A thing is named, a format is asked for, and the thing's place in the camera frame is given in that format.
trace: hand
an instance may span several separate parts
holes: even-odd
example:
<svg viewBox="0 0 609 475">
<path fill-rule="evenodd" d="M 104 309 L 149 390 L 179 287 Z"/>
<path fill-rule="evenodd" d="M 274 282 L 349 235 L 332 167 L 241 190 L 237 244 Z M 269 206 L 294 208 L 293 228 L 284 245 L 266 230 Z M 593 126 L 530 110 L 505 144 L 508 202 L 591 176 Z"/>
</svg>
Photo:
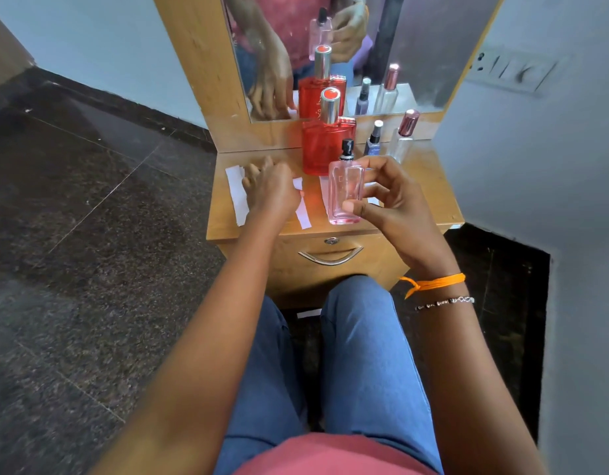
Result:
<svg viewBox="0 0 609 475">
<path fill-rule="evenodd" d="M 368 26 L 368 11 L 363 3 L 356 3 L 339 11 L 332 19 L 333 42 L 331 61 L 345 63 L 361 48 Z"/>
<path fill-rule="evenodd" d="M 254 112 L 264 119 L 289 119 L 293 103 L 293 71 L 289 53 L 275 33 L 257 50 L 256 83 L 247 96 Z"/>
<path fill-rule="evenodd" d="M 293 187 L 293 172 L 281 161 L 274 164 L 266 156 L 262 167 L 250 163 L 245 167 L 243 188 L 247 193 L 250 215 L 261 213 L 276 221 L 280 230 L 300 205 L 302 195 Z"/>
<path fill-rule="evenodd" d="M 357 160 L 366 171 L 363 200 L 347 200 L 342 208 L 376 226 L 396 248 L 403 262 L 422 280 L 460 272 L 447 241 L 434 223 L 421 186 L 389 156 Z M 368 203 L 377 197 L 385 207 Z"/>
</svg>

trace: drawer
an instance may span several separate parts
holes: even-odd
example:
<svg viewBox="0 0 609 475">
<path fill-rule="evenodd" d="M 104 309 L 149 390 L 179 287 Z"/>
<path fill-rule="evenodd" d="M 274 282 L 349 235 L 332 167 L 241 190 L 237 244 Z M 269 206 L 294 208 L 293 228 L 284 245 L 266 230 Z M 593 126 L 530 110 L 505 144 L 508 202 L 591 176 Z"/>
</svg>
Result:
<svg viewBox="0 0 609 475">
<path fill-rule="evenodd" d="M 228 256 L 233 245 L 220 248 Z M 279 237 L 271 256 L 266 292 L 280 308 L 319 308 L 328 291 L 351 275 L 369 275 L 389 290 L 407 270 L 381 234 Z"/>
</svg>

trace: left hand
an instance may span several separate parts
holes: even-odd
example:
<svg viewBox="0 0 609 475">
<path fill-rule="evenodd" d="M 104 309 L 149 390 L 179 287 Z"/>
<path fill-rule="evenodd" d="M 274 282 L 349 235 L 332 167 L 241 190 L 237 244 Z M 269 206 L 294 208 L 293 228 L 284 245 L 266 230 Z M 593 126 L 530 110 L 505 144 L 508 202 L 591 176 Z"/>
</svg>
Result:
<svg viewBox="0 0 609 475">
<path fill-rule="evenodd" d="M 281 229 L 300 205 L 300 191 L 293 186 L 293 172 L 284 162 L 274 164 L 266 156 L 261 168 L 250 163 L 245 167 L 243 188 L 247 193 L 249 214 L 263 213 Z"/>
<path fill-rule="evenodd" d="M 356 3 L 339 11 L 331 21 L 333 43 L 331 61 L 345 63 L 361 48 L 368 26 L 368 10 L 363 3 Z"/>
</svg>

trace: clear glass perfume bottle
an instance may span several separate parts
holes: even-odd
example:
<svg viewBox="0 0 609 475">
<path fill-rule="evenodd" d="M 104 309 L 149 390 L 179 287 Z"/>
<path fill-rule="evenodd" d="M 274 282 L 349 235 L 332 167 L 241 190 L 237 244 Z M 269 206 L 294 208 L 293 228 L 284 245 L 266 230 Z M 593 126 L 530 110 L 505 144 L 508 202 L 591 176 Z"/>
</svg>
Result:
<svg viewBox="0 0 609 475">
<path fill-rule="evenodd" d="M 414 127 L 416 127 L 421 114 L 417 110 L 408 110 L 403 115 L 399 129 L 392 135 L 390 143 L 388 143 L 388 155 L 393 157 L 399 163 L 403 161 L 406 154 L 410 151 L 410 147 L 414 139 Z"/>
<path fill-rule="evenodd" d="M 364 77 L 361 80 L 361 90 L 359 91 L 359 98 L 355 105 L 355 115 L 368 113 L 368 95 L 370 94 L 370 84 L 372 80 L 368 77 Z"/>
<path fill-rule="evenodd" d="M 355 119 L 338 116 L 341 97 L 337 88 L 325 88 L 320 117 L 302 122 L 302 169 L 307 175 L 328 175 L 328 164 L 342 152 L 342 140 L 355 138 Z"/>
<path fill-rule="evenodd" d="M 333 41 L 331 17 L 326 8 L 321 7 L 318 17 L 309 23 L 309 60 L 315 60 L 315 49 L 319 45 L 330 45 Z"/>
<path fill-rule="evenodd" d="M 397 101 L 399 91 L 397 90 L 397 79 L 399 78 L 399 65 L 396 63 L 388 67 L 384 82 L 379 85 L 377 99 L 373 114 L 392 113 L 392 108 Z"/>
<path fill-rule="evenodd" d="M 354 141 L 342 141 L 342 154 L 328 166 L 328 221 L 332 225 L 358 223 L 361 218 L 342 210 L 345 200 L 361 200 L 364 191 L 365 170 L 352 154 Z"/>
<path fill-rule="evenodd" d="M 379 155 L 381 151 L 381 129 L 383 128 L 383 121 L 380 119 L 375 120 L 375 126 L 373 132 L 370 134 L 370 138 L 366 141 L 364 147 L 364 156 L 366 155 Z"/>
<path fill-rule="evenodd" d="M 298 83 L 298 112 L 300 118 L 320 117 L 320 95 L 324 88 L 340 90 L 339 113 L 344 113 L 346 100 L 346 77 L 331 75 L 331 47 L 320 45 L 315 49 L 314 75 Z"/>
</svg>

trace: red perfume bottle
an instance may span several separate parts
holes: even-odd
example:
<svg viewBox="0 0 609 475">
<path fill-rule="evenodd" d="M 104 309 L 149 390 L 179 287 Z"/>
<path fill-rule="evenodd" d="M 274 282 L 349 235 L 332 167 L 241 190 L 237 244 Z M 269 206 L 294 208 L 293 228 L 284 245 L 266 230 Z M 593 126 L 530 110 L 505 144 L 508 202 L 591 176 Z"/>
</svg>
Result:
<svg viewBox="0 0 609 475">
<path fill-rule="evenodd" d="M 342 153 L 342 141 L 355 138 L 354 118 L 338 116 L 342 94 L 325 88 L 320 95 L 320 117 L 302 122 L 302 169 L 307 175 L 328 176 L 328 165 Z"/>
<path fill-rule="evenodd" d="M 331 47 L 320 45 L 315 49 L 315 71 L 312 77 L 301 79 L 298 83 L 300 118 L 320 117 L 320 94 L 324 88 L 335 87 L 340 90 L 338 113 L 344 113 L 346 99 L 346 77 L 330 75 Z"/>
</svg>

